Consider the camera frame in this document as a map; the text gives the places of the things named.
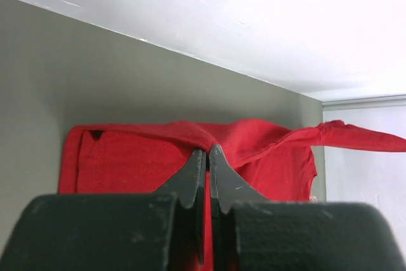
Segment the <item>red t shirt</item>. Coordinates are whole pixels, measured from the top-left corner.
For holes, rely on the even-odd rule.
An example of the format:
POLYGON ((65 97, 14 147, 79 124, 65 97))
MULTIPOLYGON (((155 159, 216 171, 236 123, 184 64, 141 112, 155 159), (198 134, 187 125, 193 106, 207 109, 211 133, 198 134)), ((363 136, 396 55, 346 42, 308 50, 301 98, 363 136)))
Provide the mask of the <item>red t shirt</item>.
POLYGON ((248 119, 231 124, 95 124, 71 129, 60 194, 77 194, 70 214, 85 233, 70 270, 215 270, 209 153, 221 145, 230 166, 267 202, 236 203, 238 270, 404 270, 405 260, 378 210, 314 204, 314 146, 404 152, 405 140, 342 121, 290 130, 248 119), (205 152, 204 264, 170 267, 177 198, 155 191, 195 149, 205 152))

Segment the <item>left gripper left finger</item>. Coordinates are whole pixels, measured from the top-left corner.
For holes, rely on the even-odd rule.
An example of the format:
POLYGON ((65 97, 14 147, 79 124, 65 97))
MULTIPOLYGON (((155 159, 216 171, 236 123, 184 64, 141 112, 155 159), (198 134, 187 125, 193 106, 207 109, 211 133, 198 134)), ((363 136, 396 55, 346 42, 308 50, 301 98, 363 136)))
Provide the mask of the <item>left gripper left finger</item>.
POLYGON ((169 237, 170 267, 204 264, 205 152, 195 149, 185 165, 163 183, 156 194, 177 198, 169 237))

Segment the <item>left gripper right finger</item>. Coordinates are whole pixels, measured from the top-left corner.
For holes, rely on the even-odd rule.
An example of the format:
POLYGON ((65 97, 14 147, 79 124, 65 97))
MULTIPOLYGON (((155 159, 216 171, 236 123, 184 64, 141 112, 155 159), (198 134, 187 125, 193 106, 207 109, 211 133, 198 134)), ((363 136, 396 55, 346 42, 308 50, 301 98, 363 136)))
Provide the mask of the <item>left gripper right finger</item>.
POLYGON ((247 183, 229 164, 221 145, 209 153, 213 267, 238 270, 236 203, 267 202, 268 199, 247 183))

